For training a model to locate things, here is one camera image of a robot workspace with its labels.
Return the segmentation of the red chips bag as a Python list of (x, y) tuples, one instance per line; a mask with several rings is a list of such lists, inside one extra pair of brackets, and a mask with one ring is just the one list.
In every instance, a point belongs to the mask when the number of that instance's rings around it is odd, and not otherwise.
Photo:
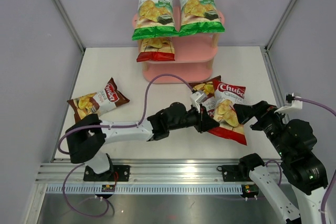
[(219, 80), (213, 81), (215, 107), (212, 118), (219, 126), (208, 132), (224, 139), (246, 145), (244, 126), (239, 123), (235, 104), (245, 103), (245, 86), (228, 84)]
[(137, 62), (145, 61), (174, 61), (175, 49), (172, 38), (147, 38), (143, 39)]

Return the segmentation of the green chips bag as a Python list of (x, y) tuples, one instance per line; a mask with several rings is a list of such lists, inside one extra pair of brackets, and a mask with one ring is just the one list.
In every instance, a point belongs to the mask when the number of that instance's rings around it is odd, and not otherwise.
[(180, 8), (179, 36), (225, 31), (215, 0), (180, 0)]
[(139, 0), (133, 40), (175, 37), (173, 0)]

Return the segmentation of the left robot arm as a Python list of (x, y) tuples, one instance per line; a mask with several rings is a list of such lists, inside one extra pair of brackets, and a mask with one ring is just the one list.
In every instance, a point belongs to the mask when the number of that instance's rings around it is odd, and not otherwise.
[(85, 164), (102, 181), (113, 176), (114, 168), (109, 154), (102, 151), (107, 144), (125, 141), (159, 141), (172, 130), (194, 127), (199, 133), (219, 126), (203, 105), (189, 110), (174, 102), (169, 107), (147, 117), (140, 123), (102, 121), (91, 114), (70, 127), (65, 134), (68, 154), (73, 164)]

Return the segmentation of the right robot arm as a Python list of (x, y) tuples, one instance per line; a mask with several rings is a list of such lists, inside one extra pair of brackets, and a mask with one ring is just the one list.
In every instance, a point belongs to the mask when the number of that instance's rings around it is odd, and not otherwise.
[(273, 181), (261, 157), (250, 154), (239, 160), (238, 173), (251, 180), (261, 190), (283, 223), (326, 223), (325, 213), (328, 189), (327, 172), (312, 149), (317, 143), (309, 122), (293, 119), (285, 124), (285, 114), (301, 110), (300, 97), (290, 97), (289, 105), (277, 108), (260, 101), (254, 105), (234, 104), (240, 124), (256, 118), (254, 131), (263, 131), (281, 159), (281, 169), (295, 193), (295, 207), (278, 184)]

